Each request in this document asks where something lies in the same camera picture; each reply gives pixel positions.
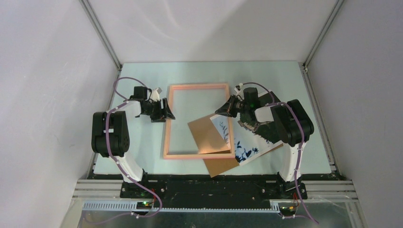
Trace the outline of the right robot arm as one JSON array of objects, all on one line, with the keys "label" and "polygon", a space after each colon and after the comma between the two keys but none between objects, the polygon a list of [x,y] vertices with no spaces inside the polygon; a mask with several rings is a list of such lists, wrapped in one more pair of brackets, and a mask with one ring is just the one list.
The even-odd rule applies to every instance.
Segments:
[{"label": "right robot arm", "polygon": [[286,153],[278,172],[277,194],[290,198],[299,185],[300,164],[304,147],[314,133],[314,125],[297,99],[281,102],[270,91],[258,94],[255,87],[247,87],[229,99],[215,112],[229,118],[239,118],[245,130],[270,143],[282,142]]}]

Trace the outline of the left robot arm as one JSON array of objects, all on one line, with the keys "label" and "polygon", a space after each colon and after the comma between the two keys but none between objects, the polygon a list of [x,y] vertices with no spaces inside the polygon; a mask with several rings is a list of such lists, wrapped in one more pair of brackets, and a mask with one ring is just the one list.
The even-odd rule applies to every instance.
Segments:
[{"label": "left robot arm", "polygon": [[161,98],[161,88],[134,87],[134,94],[128,100],[105,112],[95,112],[92,122],[91,147],[94,153],[114,162],[124,181],[134,183],[132,192],[139,198],[148,196],[150,184],[144,180],[143,168],[128,155],[130,135],[128,118],[141,115],[150,117],[152,123],[174,120],[167,98]]}]

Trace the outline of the Great Wall photo print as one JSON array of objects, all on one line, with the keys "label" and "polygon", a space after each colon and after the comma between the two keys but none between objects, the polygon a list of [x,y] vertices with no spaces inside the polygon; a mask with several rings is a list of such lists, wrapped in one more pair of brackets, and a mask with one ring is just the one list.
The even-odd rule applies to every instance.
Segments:
[{"label": "Great Wall photo print", "polygon": [[283,142],[279,139],[274,122],[269,122],[258,128],[259,133],[269,134],[268,139],[265,139],[253,133],[250,129],[243,127],[243,123],[252,124],[250,118],[244,114],[238,114],[236,118],[228,118],[216,114],[210,120],[227,143],[229,142],[229,124],[225,123],[225,121],[232,121],[235,159],[239,165],[247,164],[253,159],[283,145]]}]

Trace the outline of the brown cardboard backing board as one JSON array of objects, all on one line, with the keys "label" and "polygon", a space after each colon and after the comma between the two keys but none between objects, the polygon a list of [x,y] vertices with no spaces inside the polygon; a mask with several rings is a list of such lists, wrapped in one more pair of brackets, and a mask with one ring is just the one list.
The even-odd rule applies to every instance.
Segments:
[{"label": "brown cardboard backing board", "polygon": [[216,127],[210,120],[213,115],[214,114],[211,114],[188,123],[190,132],[192,133],[193,139],[198,148],[198,154],[207,155],[203,158],[203,161],[211,177],[223,174],[224,172],[236,167],[243,166],[239,165],[235,159],[232,121],[225,121],[225,123],[229,124],[229,142],[227,143],[220,136]]}]

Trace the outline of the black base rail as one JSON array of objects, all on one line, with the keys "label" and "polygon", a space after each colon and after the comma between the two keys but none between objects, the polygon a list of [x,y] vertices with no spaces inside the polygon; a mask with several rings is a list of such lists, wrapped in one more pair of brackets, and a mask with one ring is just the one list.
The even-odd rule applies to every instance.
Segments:
[{"label": "black base rail", "polygon": [[270,209],[275,200],[307,199],[305,184],[281,185],[277,174],[146,174],[139,185],[123,182],[123,199],[150,199],[163,209]]}]

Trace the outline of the right aluminium corner post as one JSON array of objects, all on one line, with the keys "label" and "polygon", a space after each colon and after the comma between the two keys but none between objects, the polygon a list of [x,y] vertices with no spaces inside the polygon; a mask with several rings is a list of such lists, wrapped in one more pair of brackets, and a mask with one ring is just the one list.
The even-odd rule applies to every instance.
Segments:
[{"label": "right aluminium corner post", "polygon": [[322,42],[324,41],[328,31],[330,30],[334,20],[336,19],[336,17],[338,16],[340,10],[342,9],[343,5],[345,3],[345,0],[337,0],[334,4],[334,6],[332,7],[325,23],[323,24],[316,40],[314,41],[314,44],[312,45],[310,51],[308,52],[307,57],[305,58],[304,62],[303,62],[303,67],[304,68],[308,68],[311,61],[313,60],[316,52],[318,51],[320,45],[322,44]]}]

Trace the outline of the aluminium corner post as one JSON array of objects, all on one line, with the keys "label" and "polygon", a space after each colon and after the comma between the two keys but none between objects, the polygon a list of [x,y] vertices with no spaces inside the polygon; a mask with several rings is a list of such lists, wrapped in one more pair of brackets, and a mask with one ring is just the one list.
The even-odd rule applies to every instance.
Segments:
[{"label": "aluminium corner post", "polygon": [[342,9],[343,5],[345,3],[345,0],[337,0],[334,4],[334,6],[332,7],[325,23],[323,24],[316,40],[314,41],[314,44],[312,45],[310,51],[308,52],[307,57],[305,58],[304,62],[303,62],[303,67],[304,68],[308,68],[311,61],[313,60],[316,52],[318,51],[320,45],[322,44],[322,42],[324,41],[328,31],[330,30],[334,20],[336,19],[336,17],[338,16],[340,10]]},{"label": "aluminium corner post", "polygon": [[89,0],[79,0],[84,12],[86,13],[90,23],[92,24],[96,34],[98,35],[101,43],[103,44],[106,52],[110,56],[114,66],[116,67],[117,71],[121,71],[122,63],[119,60],[111,41],[109,40],[107,33],[105,32],[101,21],[99,20],[91,2]]}]

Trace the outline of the left aluminium corner post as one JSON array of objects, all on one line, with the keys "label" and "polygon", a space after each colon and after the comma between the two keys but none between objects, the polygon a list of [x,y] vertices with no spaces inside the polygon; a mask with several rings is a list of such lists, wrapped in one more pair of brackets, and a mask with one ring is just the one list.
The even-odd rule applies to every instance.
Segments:
[{"label": "left aluminium corner post", "polygon": [[116,67],[117,71],[121,71],[122,63],[119,60],[111,41],[109,40],[107,33],[105,32],[101,21],[99,20],[91,2],[89,0],[79,0],[84,12],[86,13],[90,23],[92,24],[96,34],[98,35],[101,43],[103,44],[106,52],[110,56],[114,66]]}]

